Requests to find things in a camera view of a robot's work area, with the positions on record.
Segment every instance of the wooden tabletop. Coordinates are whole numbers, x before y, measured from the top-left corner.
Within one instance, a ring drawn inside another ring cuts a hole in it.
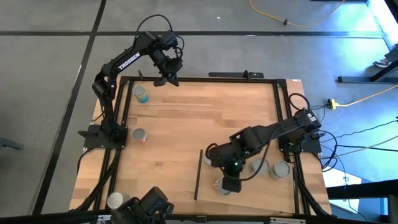
[[[289,93],[303,93],[300,80],[287,80],[287,83]],[[193,199],[200,149],[213,142],[228,142],[230,135],[248,126],[267,126],[277,122],[272,85],[204,82],[181,82],[179,87],[166,84],[157,88],[152,82],[134,82],[134,85],[142,85],[147,90],[149,101],[141,104],[134,96],[131,98],[127,119],[129,133],[121,153],[115,191],[142,197],[151,187],[158,186],[169,202],[174,203],[174,213],[294,213],[292,176],[272,180],[266,175],[259,175],[244,182],[240,193],[224,196],[213,190],[211,185],[215,179],[222,177],[222,173],[203,164],[198,200]],[[283,98],[281,104],[286,118]],[[304,106],[298,98],[295,104]],[[100,113],[97,102],[93,117]],[[147,142],[133,140],[132,132],[136,128],[145,129]],[[82,159],[70,208],[79,206],[93,190],[100,175],[103,155],[103,149],[96,149]],[[275,140],[271,142],[267,160],[270,165],[283,160]],[[309,191],[330,213],[319,161],[311,154],[302,154],[301,160]],[[244,169],[241,176],[248,175],[247,169]],[[107,186],[104,189],[102,208]]]

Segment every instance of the yellow cable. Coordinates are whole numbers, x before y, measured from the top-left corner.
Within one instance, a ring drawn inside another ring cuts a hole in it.
[[[378,92],[378,93],[375,93],[375,94],[373,94],[373,95],[370,95],[370,96],[368,96],[368,97],[365,97],[365,98],[363,98],[363,99],[361,99],[361,100],[357,100],[357,101],[355,101],[355,102],[349,103],[349,104],[347,104],[347,105],[340,105],[340,104],[336,103],[336,106],[342,106],[342,107],[344,107],[344,106],[351,106],[351,105],[353,105],[353,104],[356,104],[356,103],[359,103],[359,102],[361,102],[361,101],[367,100],[367,99],[369,99],[369,98],[371,98],[371,97],[377,96],[378,94],[385,93],[385,92],[387,92],[387,91],[389,91],[389,90],[391,90],[391,89],[393,89],[393,88],[395,88],[395,87],[397,87],[397,86],[398,86],[398,85],[394,85],[394,86],[392,86],[392,87],[390,87],[390,88],[388,88],[388,89],[386,89],[386,90],[380,91],[380,92]]]
[[[323,17],[323,18],[320,19],[319,21],[316,21],[316,22],[313,22],[313,23],[307,24],[307,25],[294,24],[293,22],[289,22],[289,21],[288,21],[287,23],[290,24],[290,25],[292,25],[292,26],[297,26],[297,27],[311,27],[311,26],[317,25],[318,23],[324,21],[324,20],[325,20],[327,17],[329,17],[332,13],[334,13],[334,12],[336,11],[336,9],[338,9],[345,1],[346,1],[346,0],[342,0],[342,1],[340,2],[340,4],[339,4],[334,10],[332,10],[331,12],[329,12],[329,14],[327,14],[325,17]],[[276,19],[276,20],[278,20],[278,21],[285,22],[285,21],[282,20],[281,18],[278,18],[278,17],[276,17],[276,16],[272,16],[272,15],[270,15],[270,14],[267,14],[267,13],[265,13],[265,12],[262,12],[262,11],[256,9],[256,8],[253,6],[252,0],[250,0],[250,6],[251,6],[251,8],[252,8],[253,10],[255,10],[256,12],[258,12],[258,13],[264,15],[264,16],[268,16],[268,17],[273,18],[273,19]]]

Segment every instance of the shoe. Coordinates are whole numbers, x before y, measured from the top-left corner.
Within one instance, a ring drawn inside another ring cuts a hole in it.
[[[373,62],[373,65],[380,67],[380,68],[387,68],[390,64],[391,64],[391,62],[386,58],[383,58],[381,60]]]

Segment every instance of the floor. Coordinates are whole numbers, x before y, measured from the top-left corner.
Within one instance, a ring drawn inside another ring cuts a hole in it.
[[[90,48],[86,48],[90,42],[88,35],[68,34],[69,31],[90,32],[100,3],[101,0],[0,2],[0,136],[24,144],[23,150],[0,149],[0,217],[31,212],[79,73],[84,77],[43,212],[68,209],[83,145],[77,131],[87,128],[96,101],[91,90],[94,76],[102,64],[132,43],[131,36],[96,36],[90,53]],[[337,4],[254,0],[258,9],[299,24],[319,20]],[[167,16],[178,31],[298,31],[301,33],[295,36],[184,36],[183,68],[178,75],[205,77],[208,72],[263,72],[267,78],[303,80],[305,94],[313,105],[322,105],[329,98],[344,104],[389,87],[336,82],[341,75],[375,74],[378,69],[372,62],[383,58],[387,46],[397,40],[394,34],[389,36],[389,41],[382,38],[385,35],[379,33],[381,19],[375,20],[376,11],[364,2],[347,2],[319,25],[302,28],[283,26],[254,12],[249,1],[113,0],[106,3],[98,31],[136,30],[143,18],[157,13]],[[167,24],[152,18],[142,29],[165,30]],[[13,33],[16,30],[60,33],[24,35]],[[309,33],[305,31],[314,31],[317,35],[306,36]],[[346,33],[342,37],[330,36],[333,32]],[[82,63],[85,52],[90,56],[87,64]],[[138,69],[147,76],[157,75],[149,58],[140,59],[123,75],[137,75]],[[397,91],[393,89],[347,108],[327,110],[322,129],[338,136],[394,120],[398,116]],[[322,117],[322,110],[317,113]],[[338,142],[369,146],[395,136],[397,125],[339,138]],[[393,149],[397,143],[395,140],[382,146]],[[332,141],[326,146],[333,147]],[[338,150],[340,154],[347,151],[346,148]],[[393,152],[371,150],[341,157],[347,172],[370,181],[397,179],[398,171],[393,166],[397,159],[398,154]],[[349,218],[361,219],[353,215]]]

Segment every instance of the yellow extension cord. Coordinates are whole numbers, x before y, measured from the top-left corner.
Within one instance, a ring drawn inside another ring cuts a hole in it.
[[[336,9],[338,9],[345,1],[346,1],[346,0],[342,0],[342,1],[340,2],[340,4],[339,4],[334,10],[332,10],[331,12],[329,12],[329,14],[327,14],[327,15],[326,15],[325,17],[323,17],[322,19],[320,19],[320,20],[318,20],[318,21],[316,21],[316,22],[313,22],[313,23],[311,23],[311,24],[299,25],[299,24],[294,24],[293,22],[289,22],[289,21],[287,22],[287,24],[290,24],[290,25],[296,26],[296,27],[311,27],[311,26],[317,25],[318,23],[324,21],[324,20],[325,20],[327,17],[329,17],[332,13],[334,13],[334,12],[336,11]],[[273,18],[273,19],[276,19],[276,20],[278,20],[278,21],[281,21],[281,22],[285,23],[285,20],[283,20],[283,19],[281,19],[281,18],[278,18],[278,17],[276,17],[276,16],[267,14],[267,13],[265,13],[265,12],[262,12],[262,11],[256,9],[256,8],[253,6],[253,0],[250,0],[250,6],[251,6],[251,8],[252,8],[254,11],[256,11],[256,12],[258,12],[258,13],[264,15],[264,16],[268,16],[268,17],[270,17],[270,18]]]
[[[386,90],[383,90],[383,91],[380,91],[380,92],[375,93],[375,94],[373,94],[373,95],[370,95],[370,96],[368,96],[368,97],[365,97],[365,98],[363,98],[363,99],[354,101],[354,102],[352,102],[352,103],[348,103],[348,104],[346,104],[346,105],[340,105],[340,104],[338,104],[337,102],[335,102],[335,107],[337,107],[337,106],[345,107],[345,106],[354,105],[354,104],[356,104],[356,103],[359,103],[359,102],[362,102],[362,101],[367,100],[367,99],[369,99],[369,98],[372,98],[372,97],[374,97],[374,96],[377,96],[378,94],[385,93],[385,92],[387,92],[387,91],[389,91],[389,90],[392,90],[393,88],[395,88],[395,87],[397,87],[397,86],[398,86],[398,84],[397,84],[397,85],[394,85],[394,86],[392,86],[392,87],[390,87],[390,88],[388,88],[388,89],[386,89]]]

